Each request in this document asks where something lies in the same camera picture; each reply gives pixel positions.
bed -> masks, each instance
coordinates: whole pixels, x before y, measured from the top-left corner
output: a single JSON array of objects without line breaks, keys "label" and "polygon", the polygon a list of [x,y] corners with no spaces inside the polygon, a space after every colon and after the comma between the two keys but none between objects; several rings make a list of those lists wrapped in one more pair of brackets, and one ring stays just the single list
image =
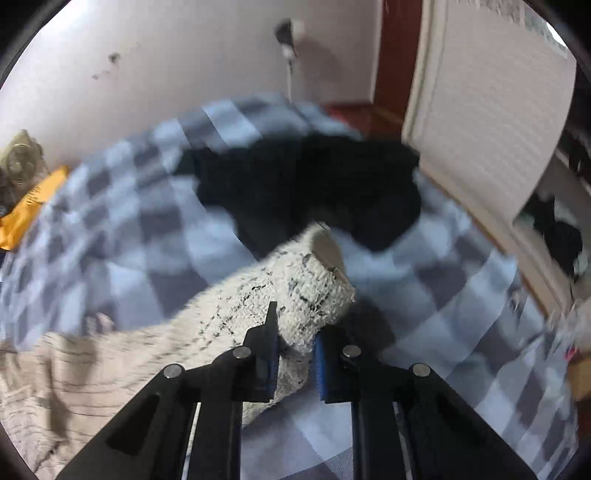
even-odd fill
[{"label": "bed", "polygon": [[[199,203],[195,179],[173,175],[180,153],[310,132],[358,135],[312,103],[260,94],[209,103],[85,158],[5,259],[0,338],[23,350],[50,330],[100,330],[104,317],[121,330],[162,323],[252,265],[229,215]],[[389,364],[430,364],[538,478],[555,478],[577,448],[570,345],[546,328],[516,260],[426,177],[415,180],[421,216],[387,250],[333,231],[373,312],[350,327]],[[244,430],[242,477],[352,478],[351,447],[348,406],[323,405],[306,385]]]}]

black cloth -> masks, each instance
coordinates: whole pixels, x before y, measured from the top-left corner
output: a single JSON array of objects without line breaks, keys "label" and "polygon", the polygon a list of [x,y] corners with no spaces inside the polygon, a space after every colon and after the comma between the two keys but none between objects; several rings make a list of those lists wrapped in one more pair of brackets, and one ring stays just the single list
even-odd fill
[{"label": "black cloth", "polygon": [[583,250],[583,238],[577,228],[556,220],[554,202],[554,197],[542,200],[534,193],[524,211],[534,217],[534,229],[544,237],[550,256],[568,277],[577,280],[579,277],[574,272],[574,263]]},{"label": "black cloth", "polygon": [[188,150],[176,174],[194,174],[201,203],[224,207],[238,238],[262,258],[312,220],[371,251],[389,247],[419,217],[417,166],[417,153],[399,142],[311,135],[224,153]]}]

orange package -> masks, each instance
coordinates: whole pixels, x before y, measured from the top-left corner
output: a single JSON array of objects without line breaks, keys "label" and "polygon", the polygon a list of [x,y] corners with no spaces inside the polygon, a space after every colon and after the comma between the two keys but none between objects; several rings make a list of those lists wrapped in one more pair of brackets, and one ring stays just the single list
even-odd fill
[{"label": "orange package", "polygon": [[18,246],[43,204],[54,196],[67,178],[68,168],[58,168],[29,190],[12,212],[0,218],[0,248],[12,250]]}]

plaid blanket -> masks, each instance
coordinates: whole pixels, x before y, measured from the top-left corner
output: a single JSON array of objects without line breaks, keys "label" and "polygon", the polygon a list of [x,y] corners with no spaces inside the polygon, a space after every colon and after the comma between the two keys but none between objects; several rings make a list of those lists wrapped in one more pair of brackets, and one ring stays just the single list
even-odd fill
[{"label": "plaid blanket", "polygon": [[[181,150],[312,131],[355,134],[310,103],[257,95],[210,103],[85,159],[7,255],[0,336],[28,349],[48,330],[83,335],[100,314],[118,329],[166,321],[254,262],[228,214],[199,203],[194,179],[172,175]],[[390,364],[430,364],[540,479],[553,478],[577,446],[568,346],[546,330],[515,261],[417,183],[421,218],[386,251],[334,231],[351,283],[384,319],[362,329],[364,341]],[[242,451],[244,478],[352,478],[348,407],[306,390],[248,427]]]}]

knitted blanket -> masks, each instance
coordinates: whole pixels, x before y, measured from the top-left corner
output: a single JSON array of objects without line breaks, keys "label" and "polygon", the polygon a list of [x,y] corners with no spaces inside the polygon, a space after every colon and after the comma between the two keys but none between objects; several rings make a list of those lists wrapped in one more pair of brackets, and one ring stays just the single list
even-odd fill
[{"label": "knitted blanket", "polygon": [[[0,421],[41,480],[63,466],[155,374],[195,368],[240,345],[277,302],[281,360],[273,403],[307,378],[317,331],[353,302],[342,259],[316,224],[260,264],[201,292],[164,325],[88,338],[44,335],[29,352],[0,349]],[[270,404],[245,404],[243,421]]]}]

